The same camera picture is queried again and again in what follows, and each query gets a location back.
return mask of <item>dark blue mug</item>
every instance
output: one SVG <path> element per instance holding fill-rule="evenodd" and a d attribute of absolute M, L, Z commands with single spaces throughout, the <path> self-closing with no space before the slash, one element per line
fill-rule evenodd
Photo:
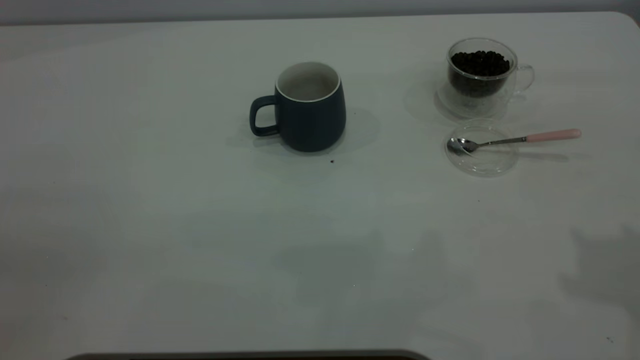
<path fill-rule="evenodd" d="M 267 105 L 275 105 L 276 124 L 257 127 L 255 115 Z M 278 76 L 275 95 L 253 101 L 249 125 L 255 136 L 280 134 L 293 149 L 310 152 L 335 144 L 344 132 L 346 117 L 338 73 L 323 63 L 306 62 Z"/>

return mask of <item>mug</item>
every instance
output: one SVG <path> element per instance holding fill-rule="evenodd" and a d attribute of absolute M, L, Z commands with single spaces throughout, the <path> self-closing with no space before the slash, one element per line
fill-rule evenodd
<path fill-rule="evenodd" d="M 255 115 L 263 106 L 275 105 L 276 124 L 257 127 Z M 346 124 L 342 80 L 330 66 L 318 62 L 295 64 L 276 80 L 275 95 L 251 104 L 249 125 L 255 136 L 280 134 L 298 151 L 324 150 L 342 136 Z"/>
<path fill-rule="evenodd" d="M 509 70 L 497 76 L 476 76 L 457 68 L 451 58 L 457 53 L 495 51 L 509 62 Z M 438 87 L 442 104 L 463 118 L 492 117 L 502 113 L 514 94 L 527 90 L 534 80 L 531 65 L 518 64 L 507 45 L 489 38 L 468 38 L 456 42 L 447 52 L 446 76 Z"/>

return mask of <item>glass saucer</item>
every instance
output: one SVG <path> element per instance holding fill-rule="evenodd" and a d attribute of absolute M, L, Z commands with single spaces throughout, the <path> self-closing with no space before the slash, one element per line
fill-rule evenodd
<path fill-rule="evenodd" d="M 507 172 L 518 161 L 518 147 L 514 144 L 481 147 L 469 153 L 450 139 L 464 138 L 476 143 L 512 138 L 511 134 L 490 119 L 469 120 L 456 128 L 444 142 L 444 151 L 453 165 L 473 176 L 498 176 Z"/>

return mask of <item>mug handle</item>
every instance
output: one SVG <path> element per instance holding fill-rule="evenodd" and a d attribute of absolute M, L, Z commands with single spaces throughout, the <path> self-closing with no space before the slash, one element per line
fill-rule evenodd
<path fill-rule="evenodd" d="M 527 90 L 536 78 L 536 72 L 533 71 L 533 66 L 529 64 L 519 65 L 516 71 L 518 72 L 518 75 L 516 77 L 516 88 L 513 92 L 514 95 L 518 95 L 524 90 Z"/>
<path fill-rule="evenodd" d="M 267 127 L 257 127 L 255 125 L 255 114 L 263 106 L 275 105 L 276 97 L 273 95 L 259 97 L 251 103 L 251 112 L 249 114 L 249 126 L 251 126 L 251 132 L 255 136 L 269 136 L 278 133 L 278 126 L 272 125 Z"/>

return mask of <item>white table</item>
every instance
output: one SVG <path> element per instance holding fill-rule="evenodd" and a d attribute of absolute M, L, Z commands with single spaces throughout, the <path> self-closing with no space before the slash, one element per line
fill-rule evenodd
<path fill-rule="evenodd" d="M 470 177 L 432 88 L 455 40 L 536 68 L 522 149 Z M 0 28 L 0 359 L 404 348 L 640 358 L 640 31 L 618 13 Z M 320 60 L 346 137 L 256 138 Z M 262 110 L 262 124 L 273 121 Z"/>

